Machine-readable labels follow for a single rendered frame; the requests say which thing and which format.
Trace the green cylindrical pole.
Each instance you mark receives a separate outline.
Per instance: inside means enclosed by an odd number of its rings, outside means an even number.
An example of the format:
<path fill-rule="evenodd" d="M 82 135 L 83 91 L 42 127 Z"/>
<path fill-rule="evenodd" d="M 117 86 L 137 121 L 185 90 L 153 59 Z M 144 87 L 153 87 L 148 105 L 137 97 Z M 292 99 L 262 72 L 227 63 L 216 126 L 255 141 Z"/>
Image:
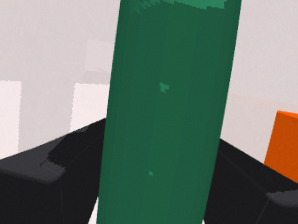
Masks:
<path fill-rule="evenodd" d="M 204 224 L 242 0 L 120 0 L 96 224 Z"/>

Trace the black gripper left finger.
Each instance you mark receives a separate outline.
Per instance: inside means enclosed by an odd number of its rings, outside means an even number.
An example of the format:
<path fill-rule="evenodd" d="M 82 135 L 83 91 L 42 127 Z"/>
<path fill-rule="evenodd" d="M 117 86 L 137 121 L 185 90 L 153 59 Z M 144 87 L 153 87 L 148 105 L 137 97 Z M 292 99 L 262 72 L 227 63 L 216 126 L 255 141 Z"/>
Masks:
<path fill-rule="evenodd" d="M 0 224 L 89 224 L 106 117 L 0 159 Z"/>

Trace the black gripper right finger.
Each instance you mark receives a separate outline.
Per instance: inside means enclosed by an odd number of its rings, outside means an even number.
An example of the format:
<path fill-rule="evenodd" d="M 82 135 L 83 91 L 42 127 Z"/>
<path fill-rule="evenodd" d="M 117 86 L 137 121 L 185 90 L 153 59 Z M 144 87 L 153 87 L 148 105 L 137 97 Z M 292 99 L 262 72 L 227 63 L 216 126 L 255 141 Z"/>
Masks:
<path fill-rule="evenodd" d="M 298 184 L 220 139 L 204 224 L 298 224 Z"/>

